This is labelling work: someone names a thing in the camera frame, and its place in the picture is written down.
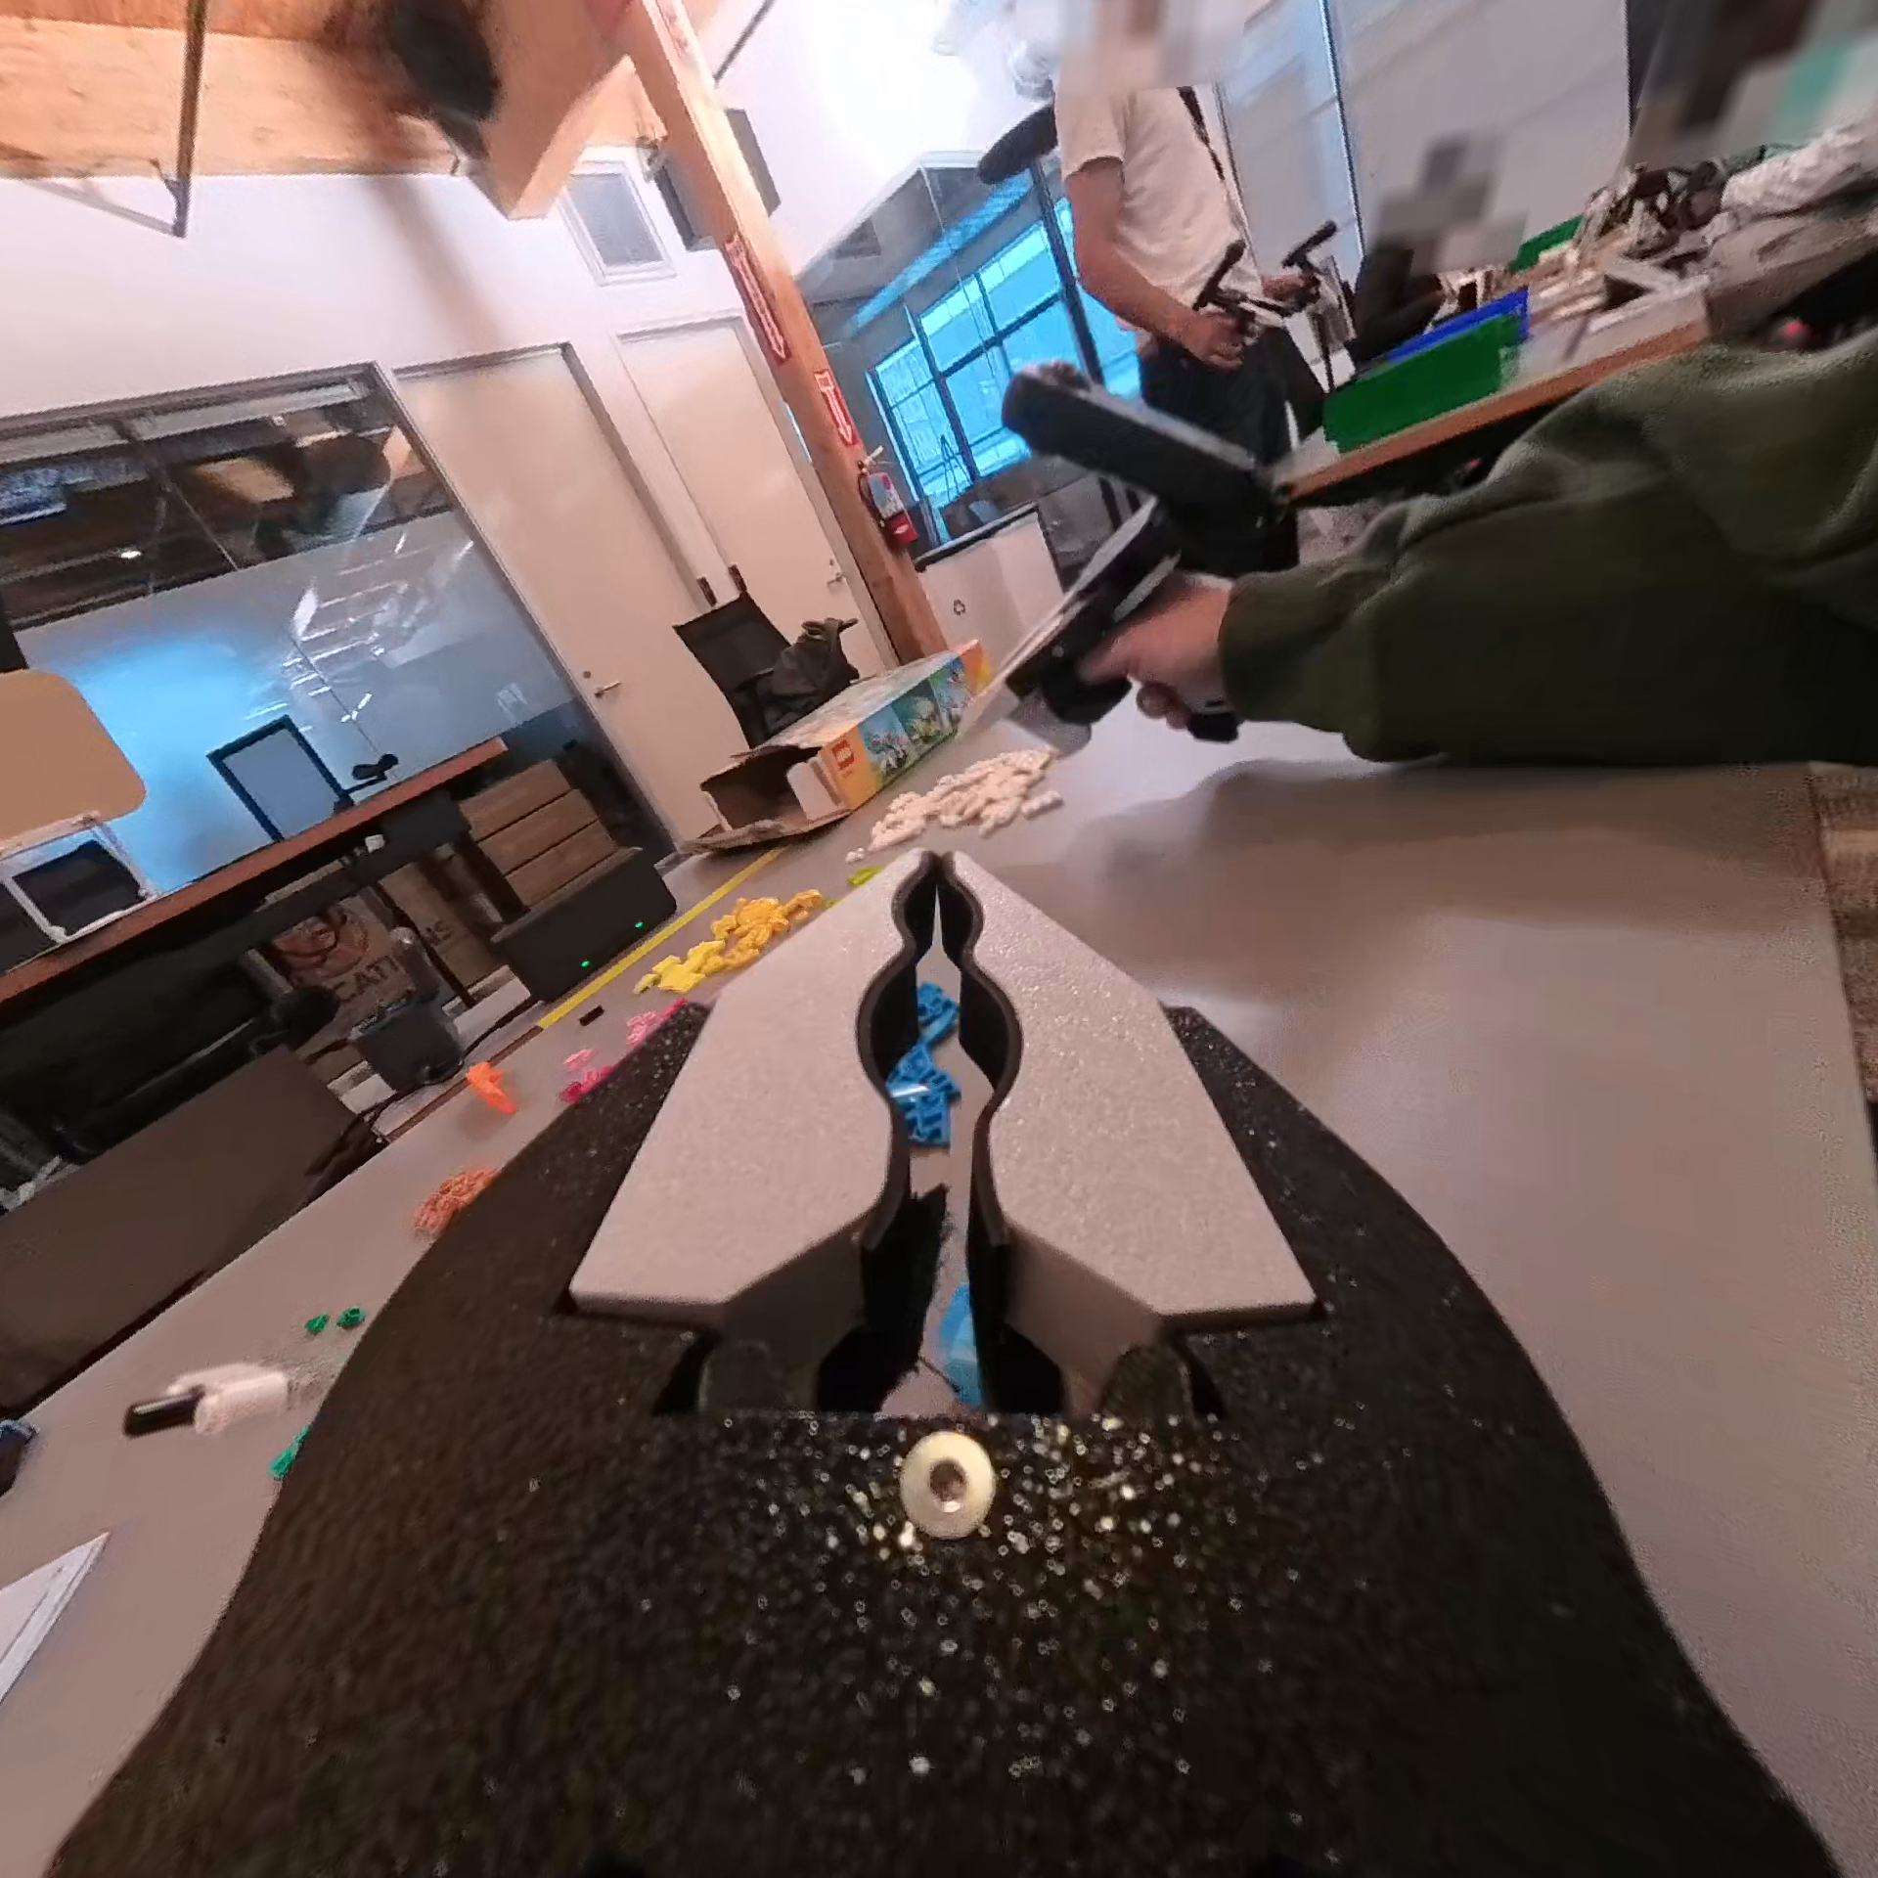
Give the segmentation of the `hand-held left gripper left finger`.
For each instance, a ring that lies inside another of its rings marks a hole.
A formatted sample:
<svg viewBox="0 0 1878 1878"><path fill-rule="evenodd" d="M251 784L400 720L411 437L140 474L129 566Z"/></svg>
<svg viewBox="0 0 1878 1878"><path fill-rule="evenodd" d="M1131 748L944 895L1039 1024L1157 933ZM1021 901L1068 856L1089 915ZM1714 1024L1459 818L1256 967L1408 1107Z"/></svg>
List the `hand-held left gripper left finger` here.
<svg viewBox="0 0 1878 1878"><path fill-rule="evenodd" d="M916 1047L937 856L908 852L724 991L569 1282L580 1313L758 1345L821 1374L923 1337L909 1138L886 1089Z"/></svg>

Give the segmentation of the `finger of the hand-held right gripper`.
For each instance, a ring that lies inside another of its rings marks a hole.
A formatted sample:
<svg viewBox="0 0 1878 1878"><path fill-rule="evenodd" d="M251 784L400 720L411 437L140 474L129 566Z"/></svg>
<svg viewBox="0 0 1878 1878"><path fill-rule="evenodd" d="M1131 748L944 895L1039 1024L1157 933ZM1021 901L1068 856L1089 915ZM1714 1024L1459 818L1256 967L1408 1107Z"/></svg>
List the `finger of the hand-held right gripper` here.
<svg viewBox="0 0 1878 1878"><path fill-rule="evenodd" d="M1059 759L1084 750L1093 729L1116 711L1116 682L1089 682L1081 664L1113 630L1116 581L1080 581L999 670L998 720L1012 720Z"/></svg>

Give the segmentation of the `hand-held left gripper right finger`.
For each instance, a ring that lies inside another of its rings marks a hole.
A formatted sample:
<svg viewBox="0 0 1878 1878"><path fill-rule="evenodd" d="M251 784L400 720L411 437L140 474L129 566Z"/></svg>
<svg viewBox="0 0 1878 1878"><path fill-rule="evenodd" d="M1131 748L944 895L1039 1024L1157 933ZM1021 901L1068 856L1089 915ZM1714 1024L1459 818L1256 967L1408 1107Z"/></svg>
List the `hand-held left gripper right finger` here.
<svg viewBox="0 0 1878 1878"><path fill-rule="evenodd" d="M983 1375L1109 1375L1137 1347L1313 1315L1313 1282L1171 1016L969 856L941 860Z"/></svg>

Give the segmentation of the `pile of white lego pieces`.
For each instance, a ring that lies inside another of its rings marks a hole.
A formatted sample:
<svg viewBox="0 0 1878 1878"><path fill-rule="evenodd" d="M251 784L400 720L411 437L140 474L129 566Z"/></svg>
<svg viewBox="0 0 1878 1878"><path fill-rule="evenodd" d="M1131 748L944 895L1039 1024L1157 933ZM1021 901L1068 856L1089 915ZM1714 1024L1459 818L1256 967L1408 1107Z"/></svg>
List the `pile of white lego pieces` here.
<svg viewBox="0 0 1878 1878"><path fill-rule="evenodd" d="M853 860L886 854L932 832L994 835L1061 805L1049 773L1057 756L1047 744L983 759L932 787L897 795Z"/></svg>

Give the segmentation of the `pile of blue lego pieces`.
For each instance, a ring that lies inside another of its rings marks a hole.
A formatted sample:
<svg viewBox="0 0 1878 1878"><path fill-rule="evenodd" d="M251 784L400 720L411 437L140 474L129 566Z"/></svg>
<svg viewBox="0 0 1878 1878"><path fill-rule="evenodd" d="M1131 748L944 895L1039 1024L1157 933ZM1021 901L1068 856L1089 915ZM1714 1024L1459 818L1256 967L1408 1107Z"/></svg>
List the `pile of blue lego pieces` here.
<svg viewBox="0 0 1878 1878"><path fill-rule="evenodd" d="M954 1402L966 1413L986 1406L969 1275L969 1175L954 1170L966 1147L966 1105L958 1085L958 1008L954 994L929 977L916 991L919 1040L886 1079L886 1089L908 1128L914 1185L923 1199L939 1197L939 1240L932 1290L923 1313L923 1337L914 1397Z"/></svg>

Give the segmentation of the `person's right forearm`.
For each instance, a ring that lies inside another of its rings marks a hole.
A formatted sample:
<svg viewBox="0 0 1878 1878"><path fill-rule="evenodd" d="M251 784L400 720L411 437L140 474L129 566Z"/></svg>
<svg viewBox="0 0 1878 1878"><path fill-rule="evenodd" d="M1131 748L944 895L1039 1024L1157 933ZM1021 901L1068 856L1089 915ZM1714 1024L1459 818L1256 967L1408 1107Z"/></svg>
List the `person's right forearm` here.
<svg viewBox="0 0 1878 1878"><path fill-rule="evenodd" d="M1875 762L1875 333L1610 376L1477 486L1242 580L1242 720L1370 762Z"/></svg>

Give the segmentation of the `pile of pink lego pieces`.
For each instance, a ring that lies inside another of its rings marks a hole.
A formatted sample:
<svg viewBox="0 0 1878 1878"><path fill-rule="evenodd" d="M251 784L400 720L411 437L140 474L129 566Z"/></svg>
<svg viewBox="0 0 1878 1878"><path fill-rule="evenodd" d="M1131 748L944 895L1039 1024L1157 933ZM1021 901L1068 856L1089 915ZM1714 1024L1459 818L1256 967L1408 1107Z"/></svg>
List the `pile of pink lego pieces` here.
<svg viewBox="0 0 1878 1878"><path fill-rule="evenodd" d="M687 998L675 998L662 1008L649 1008L630 1017L620 1034L611 1053L595 1048L580 1048L566 1060L567 1081L559 1091L564 1105L581 1102L596 1091L616 1070L638 1056L659 1032L681 1010L689 1008Z"/></svg>

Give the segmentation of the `colourful cardboard lego box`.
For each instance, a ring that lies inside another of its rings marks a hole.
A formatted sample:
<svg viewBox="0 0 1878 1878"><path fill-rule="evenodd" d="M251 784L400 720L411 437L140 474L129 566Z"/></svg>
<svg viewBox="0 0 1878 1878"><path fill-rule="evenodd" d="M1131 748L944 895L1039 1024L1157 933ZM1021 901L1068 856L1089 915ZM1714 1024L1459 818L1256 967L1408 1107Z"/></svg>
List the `colourful cardboard lego box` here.
<svg viewBox="0 0 1878 1878"><path fill-rule="evenodd" d="M706 779L716 820L689 849L727 854L842 820L951 742L990 680L980 640L862 678Z"/></svg>

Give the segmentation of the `stack of green lego baseplates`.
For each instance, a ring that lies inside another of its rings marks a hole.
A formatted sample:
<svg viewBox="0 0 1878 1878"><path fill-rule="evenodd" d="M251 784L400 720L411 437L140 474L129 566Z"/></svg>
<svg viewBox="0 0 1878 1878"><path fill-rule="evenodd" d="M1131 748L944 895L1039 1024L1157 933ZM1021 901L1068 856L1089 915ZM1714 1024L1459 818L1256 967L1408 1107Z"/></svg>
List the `stack of green lego baseplates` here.
<svg viewBox="0 0 1878 1878"><path fill-rule="evenodd" d="M1526 289L1434 324L1328 397L1321 419L1328 445L1346 454L1503 391L1529 333Z"/></svg>

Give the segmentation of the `white recycling bin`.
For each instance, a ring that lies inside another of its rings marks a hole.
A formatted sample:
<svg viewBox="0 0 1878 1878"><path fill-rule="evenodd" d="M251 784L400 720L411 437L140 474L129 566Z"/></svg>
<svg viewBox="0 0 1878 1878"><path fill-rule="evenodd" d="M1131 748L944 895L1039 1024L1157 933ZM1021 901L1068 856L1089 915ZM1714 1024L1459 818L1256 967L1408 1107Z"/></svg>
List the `white recycling bin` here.
<svg viewBox="0 0 1878 1878"><path fill-rule="evenodd" d="M999 671L1064 599L1064 581L1032 503L914 560L945 645L980 647Z"/></svg>

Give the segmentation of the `wooden table with clutter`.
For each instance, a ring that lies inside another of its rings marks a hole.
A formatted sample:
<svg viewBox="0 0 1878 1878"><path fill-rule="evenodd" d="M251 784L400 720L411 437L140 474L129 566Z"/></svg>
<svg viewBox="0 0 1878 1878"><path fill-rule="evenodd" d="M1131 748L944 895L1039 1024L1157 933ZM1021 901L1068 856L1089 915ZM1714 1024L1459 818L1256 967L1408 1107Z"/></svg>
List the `wooden table with clutter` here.
<svg viewBox="0 0 1878 1878"><path fill-rule="evenodd" d="M1538 247L1501 295L1532 333L1503 391L1353 453L1326 437L1274 472L1298 509L1379 501L1482 472L1578 391L1703 345L1828 345L1873 321L1873 113L1742 165L1630 173Z"/></svg>

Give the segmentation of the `small black bin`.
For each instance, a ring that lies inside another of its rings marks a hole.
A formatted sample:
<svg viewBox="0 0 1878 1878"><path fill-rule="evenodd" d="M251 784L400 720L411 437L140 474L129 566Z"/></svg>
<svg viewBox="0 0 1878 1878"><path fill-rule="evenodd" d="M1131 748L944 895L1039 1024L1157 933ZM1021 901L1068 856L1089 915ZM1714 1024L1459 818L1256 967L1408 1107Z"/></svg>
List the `small black bin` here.
<svg viewBox="0 0 1878 1878"><path fill-rule="evenodd" d="M462 1042L438 995L411 994L354 1024L344 1037L389 1095L446 1085L462 1067Z"/></svg>

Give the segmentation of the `stack of brown crates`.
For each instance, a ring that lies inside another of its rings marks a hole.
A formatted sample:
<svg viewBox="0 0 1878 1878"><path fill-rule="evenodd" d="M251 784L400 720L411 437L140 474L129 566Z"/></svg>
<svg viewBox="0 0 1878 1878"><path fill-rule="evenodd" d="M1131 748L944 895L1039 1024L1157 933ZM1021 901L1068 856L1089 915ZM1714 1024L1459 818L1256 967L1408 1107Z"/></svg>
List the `stack of brown crates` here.
<svg viewBox="0 0 1878 1878"><path fill-rule="evenodd" d="M535 908L624 849L567 769L543 759L453 799L462 837L441 849L438 879L493 923L510 903Z"/></svg>

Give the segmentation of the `long wooden desk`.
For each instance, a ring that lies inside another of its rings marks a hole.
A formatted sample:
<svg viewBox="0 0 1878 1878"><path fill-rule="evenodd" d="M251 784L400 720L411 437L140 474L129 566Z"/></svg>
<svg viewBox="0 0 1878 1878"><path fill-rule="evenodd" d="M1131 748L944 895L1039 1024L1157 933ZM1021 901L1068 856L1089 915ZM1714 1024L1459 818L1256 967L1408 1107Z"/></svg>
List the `long wooden desk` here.
<svg viewBox="0 0 1878 1878"><path fill-rule="evenodd" d="M312 830L270 843L195 884L129 908L97 930L49 946L2 976L2 1004L34 995L132 941L175 929L204 908L259 892L274 879L299 879L330 862L385 862L389 872L396 872L411 854L462 841L464 820L452 796L453 786L507 754L503 735L480 741L362 805L319 820Z"/></svg>

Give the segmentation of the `wooden support post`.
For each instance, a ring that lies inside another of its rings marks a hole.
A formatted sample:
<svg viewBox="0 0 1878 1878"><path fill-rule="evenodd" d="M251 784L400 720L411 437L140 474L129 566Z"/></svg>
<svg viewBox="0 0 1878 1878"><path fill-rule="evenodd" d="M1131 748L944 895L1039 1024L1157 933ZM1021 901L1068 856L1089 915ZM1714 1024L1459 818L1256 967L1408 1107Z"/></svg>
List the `wooden support post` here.
<svg viewBox="0 0 1878 1878"><path fill-rule="evenodd" d="M616 48L664 128L664 149L720 250L766 372L805 444L848 566L897 664L947 647L909 552L861 493L865 454L830 357L785 262L683 6L624 3Z"/></svg>

